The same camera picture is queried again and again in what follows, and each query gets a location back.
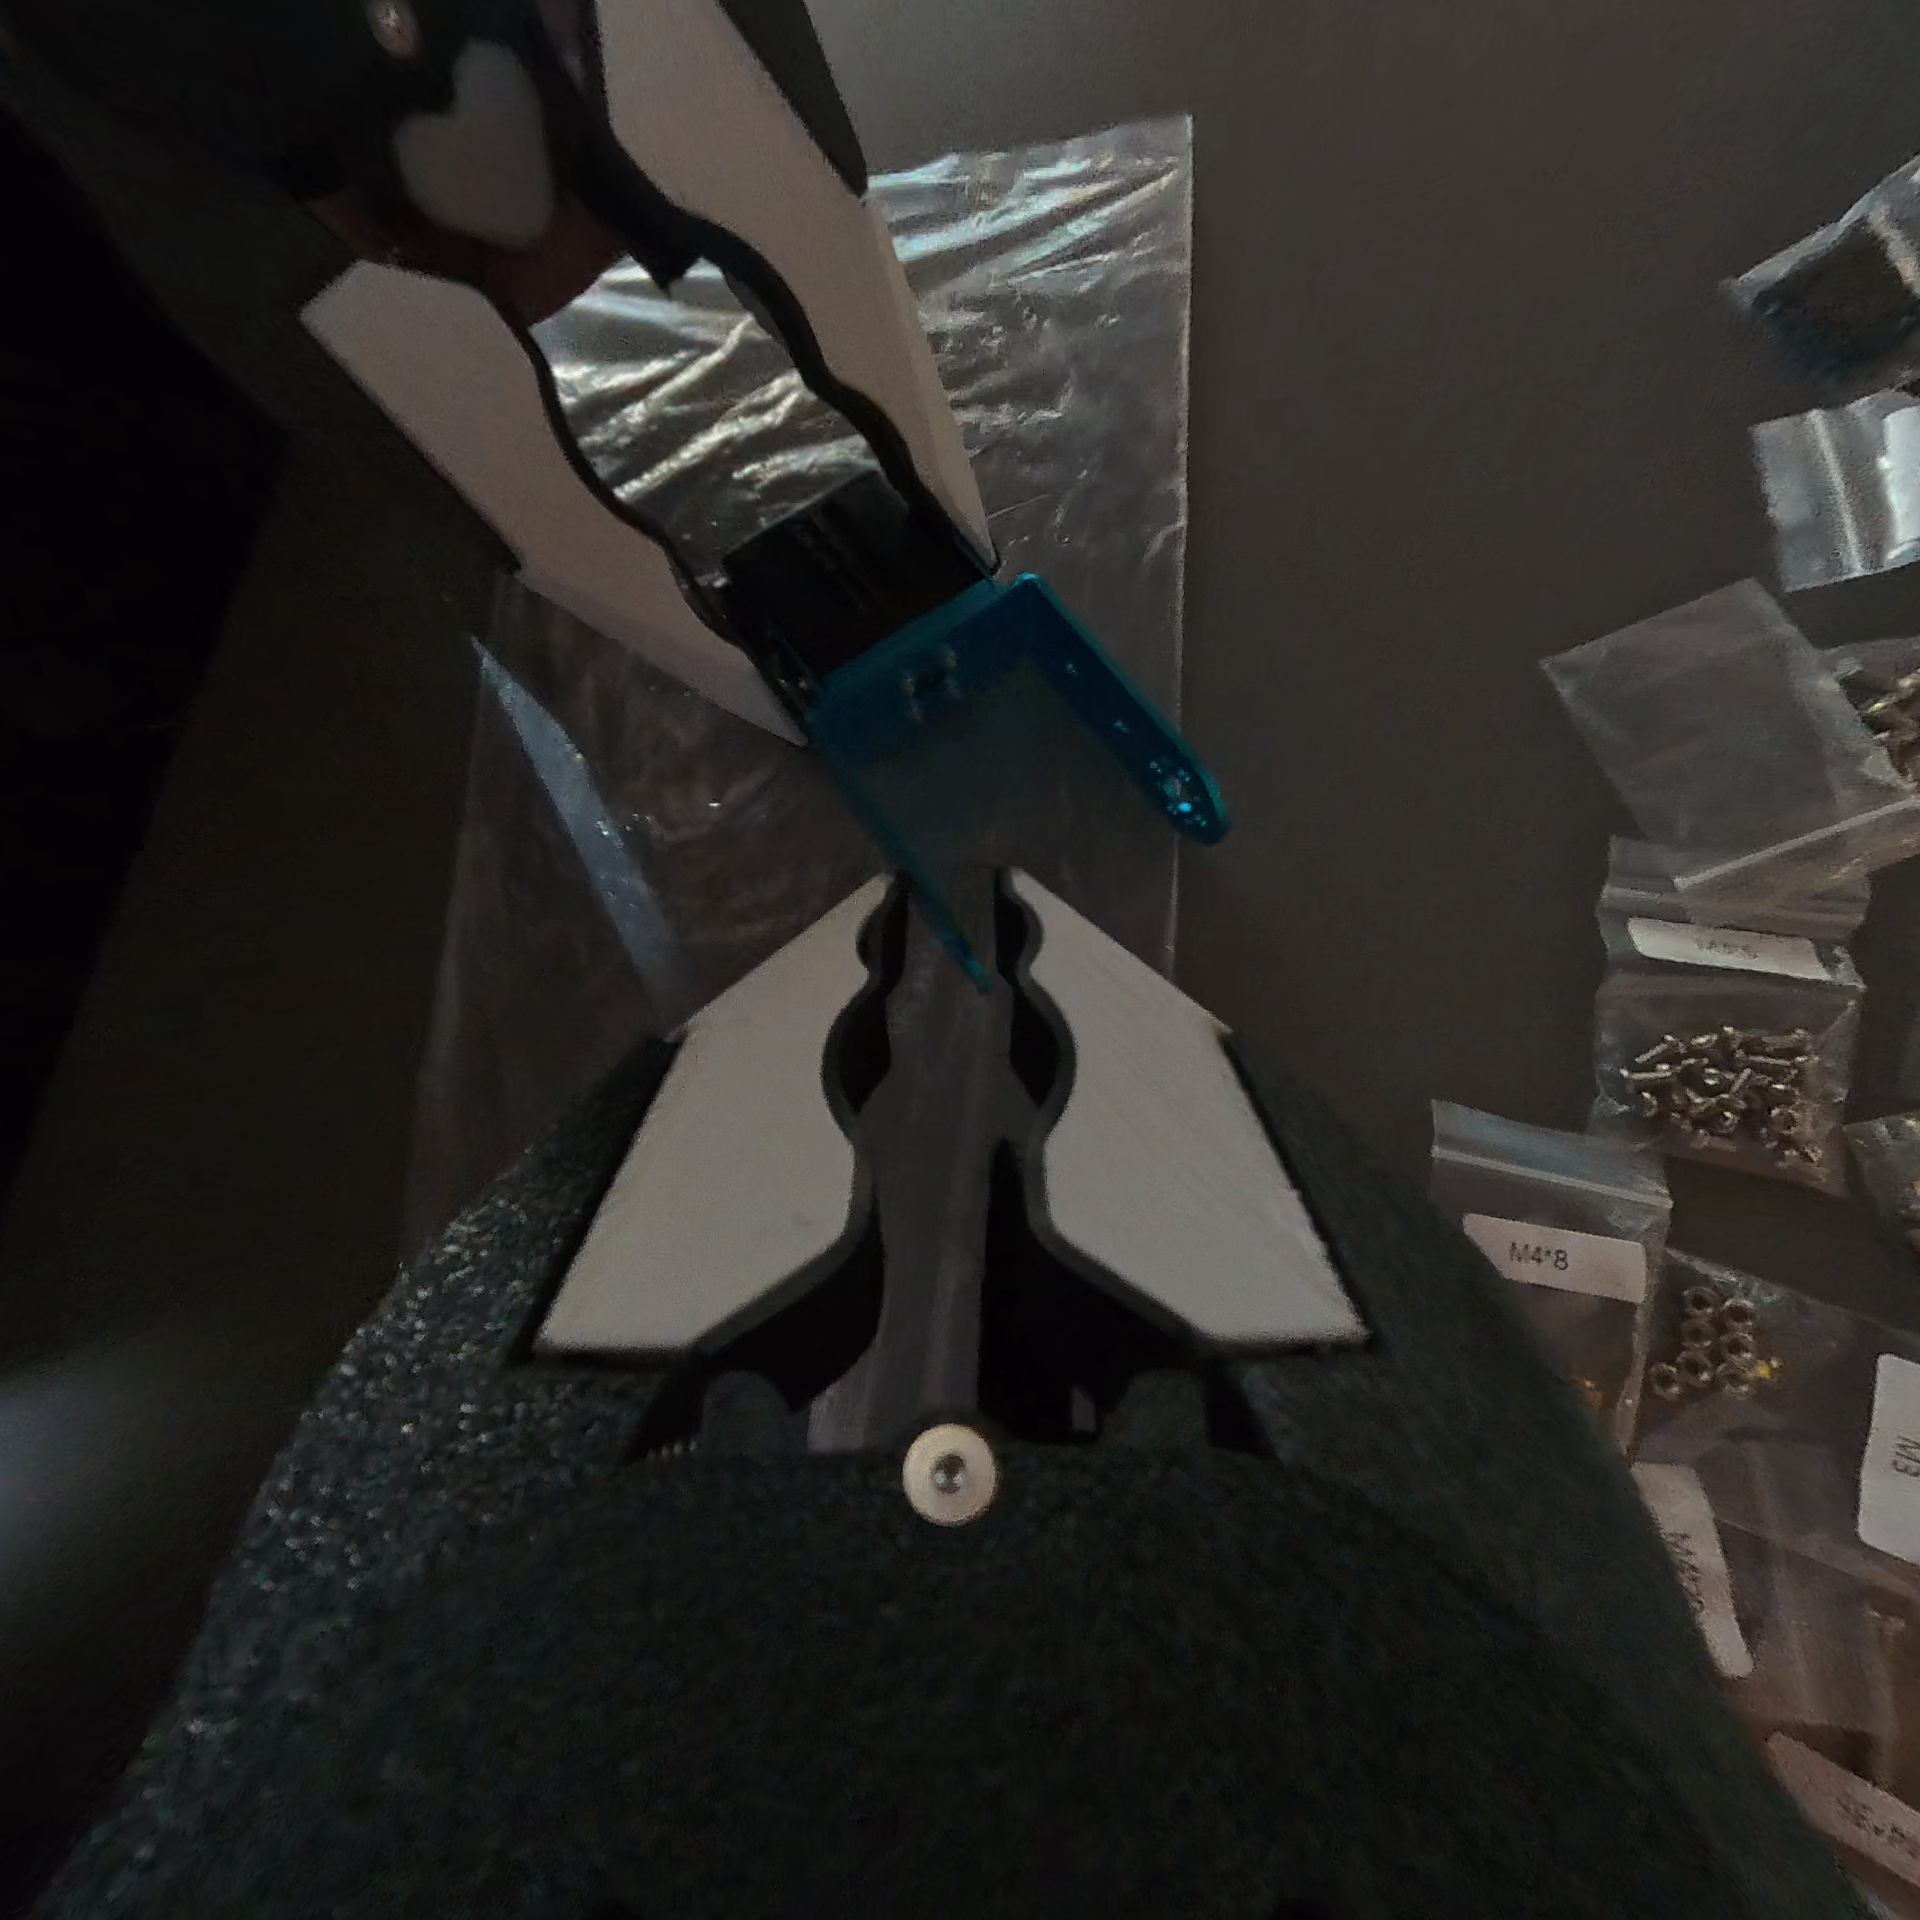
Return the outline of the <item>person's dark clothing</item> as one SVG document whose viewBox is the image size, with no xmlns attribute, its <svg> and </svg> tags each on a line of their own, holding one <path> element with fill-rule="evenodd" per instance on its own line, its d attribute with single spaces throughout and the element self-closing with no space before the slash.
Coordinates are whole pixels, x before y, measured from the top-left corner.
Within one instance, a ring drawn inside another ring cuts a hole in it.
<svg viewBox="0 0 1920 1920">
<path fill-rule="evenodd" d="M 283 434 L 2 109 L 2 1191 L 27 1157 Z"/>
</svg>

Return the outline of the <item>pile of small screw bags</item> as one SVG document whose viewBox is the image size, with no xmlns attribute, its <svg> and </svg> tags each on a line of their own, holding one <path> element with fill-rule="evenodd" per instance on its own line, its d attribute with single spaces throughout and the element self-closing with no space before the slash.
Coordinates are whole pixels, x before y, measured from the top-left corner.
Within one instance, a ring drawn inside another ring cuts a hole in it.
<svg viewBox="0 0 1920 1920">
<path fill-rule="evenodd" d="M 1434 1104 L 1429 1194 L 1623 1449 L 1710 1668 L 1870 1916 L 1918 1916 L 1918 1289 L 1676 1247 L 1695 1165 L 1863 1197 L 1918 1274 L 1906 1109 L 1849 1119 L 1871 882 L 1918 868 L 1918 639 L 1782 596 L 1918 562 L 1918 163 L 1723 285 L 1832 402 L 1753 429 L 1771 585 L 1545 658 L 1639 839 L 1596 898 L 1585 1132 Z"/>
</svg>

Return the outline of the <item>blue bracket with black servo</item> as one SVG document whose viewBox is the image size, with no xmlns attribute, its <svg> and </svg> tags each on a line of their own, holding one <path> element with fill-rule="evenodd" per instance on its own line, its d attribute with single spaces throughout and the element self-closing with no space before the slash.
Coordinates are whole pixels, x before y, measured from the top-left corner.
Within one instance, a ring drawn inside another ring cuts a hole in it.
<svg viewBox="0 0 1920 1920">
<path fill-rule="evenodd" d="M 1196 749 L 1066 600 L 1034 571 L 987 574 L 877 474 L 734 544 L 722 609 L 860 830 L 978 990 L 987 990 L 987 966 L 944 878 L 956 855 L 935 849 L 885 778 L 914 778 L 923 794 L 944 749 L 963 749 L 963 772 L 985 766 L 985 747 L 966 747 L 966 729 L 987 719 L 987 700 L 1022 668 L 1166 825 L 1205 846 L 1231 834 Z"/>
</svg>

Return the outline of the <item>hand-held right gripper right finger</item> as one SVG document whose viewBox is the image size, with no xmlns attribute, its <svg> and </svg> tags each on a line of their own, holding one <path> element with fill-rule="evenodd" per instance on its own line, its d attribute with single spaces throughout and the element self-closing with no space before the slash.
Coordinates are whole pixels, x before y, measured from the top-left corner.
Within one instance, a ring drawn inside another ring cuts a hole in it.
<svg viewBox="0 0 1920 1920">
<path fill-rule="evenodd" d="M 1231 1028 L 1031 871 L 994 906 L 1044 1252 L 1193 1356 L 1364 1346 Z"/>
</svg>

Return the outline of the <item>large clear plastic bag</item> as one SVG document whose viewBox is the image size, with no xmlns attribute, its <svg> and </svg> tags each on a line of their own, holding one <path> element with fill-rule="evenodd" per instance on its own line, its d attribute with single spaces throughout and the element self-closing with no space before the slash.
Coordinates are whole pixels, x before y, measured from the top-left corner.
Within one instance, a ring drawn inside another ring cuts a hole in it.
<svg viewBox="0 0 1920 1920">
<path fill-rule="evenodd" d="M 1169 718 L 1189 558 L 1192 124 L 934 159 L 873 182 L 1007 574 L 1038 574 Z M 609 268 L 536 329 L 613 492 L 704 574 L 867 464 L 712 268 Z M 516 581 L 471 639 L 478 710 L 421 1064 L 421 1247 L 640 1038 L 804 932 L 882 855 L 804 749 L 709 706 Z M 985 747 L 888 772 L 926 853 L 1022 864 L 1162 972 L 1179 836 L 1022 672 Z"/>
</svg>

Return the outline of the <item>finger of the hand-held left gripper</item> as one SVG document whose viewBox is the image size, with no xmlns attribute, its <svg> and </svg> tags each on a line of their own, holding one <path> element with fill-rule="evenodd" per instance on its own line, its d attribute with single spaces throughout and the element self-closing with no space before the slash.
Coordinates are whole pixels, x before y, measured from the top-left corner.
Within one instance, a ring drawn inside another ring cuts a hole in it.
<svg viewBox="0 0 1920 1920">
<path fill-rule="evenodd" d="M 481 289 L 359 260 L 300 322 L 507 544 L 530 592 L 736 719 L 804 741 L 672 549 L 599 483 L 541 352 Z"/>
<path fill-rule="evenodd" d="M 617 147 L 895 488 L 994 569 L 963 427 L 804 8 L 593 4 L 592 23 Z"/>
</svg>

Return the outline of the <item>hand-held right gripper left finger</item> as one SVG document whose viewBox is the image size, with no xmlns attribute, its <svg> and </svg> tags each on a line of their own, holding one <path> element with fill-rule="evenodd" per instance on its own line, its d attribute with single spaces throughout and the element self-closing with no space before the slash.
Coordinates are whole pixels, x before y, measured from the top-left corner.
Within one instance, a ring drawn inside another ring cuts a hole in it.
<svg viewBox="0 0 1920 1920">
<path fill-rule="evenodd" d="M 709 1358 L 850 1258 L 873 1221 L 862 1116 L 895 1064 L 903 932 L 908 885 L 873 878 L 674 1034 L 538 1358 Z"/>
</svg>

